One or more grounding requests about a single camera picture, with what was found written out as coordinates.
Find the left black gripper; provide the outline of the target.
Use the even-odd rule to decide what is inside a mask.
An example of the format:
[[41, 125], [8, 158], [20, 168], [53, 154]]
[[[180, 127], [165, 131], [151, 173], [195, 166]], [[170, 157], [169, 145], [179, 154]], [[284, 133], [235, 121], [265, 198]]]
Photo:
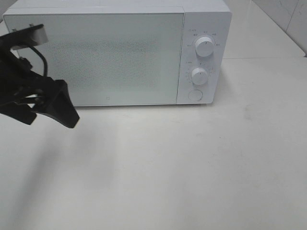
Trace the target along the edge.
[[27, 59], [17, 58], [11, 52], [44, 43], [47, 34], [43, 24], [0, 37], [0, 113], [27, 125], [41, 114], [74, 128], [80, 117], [71, 102], [67, 83], [31, 71]]

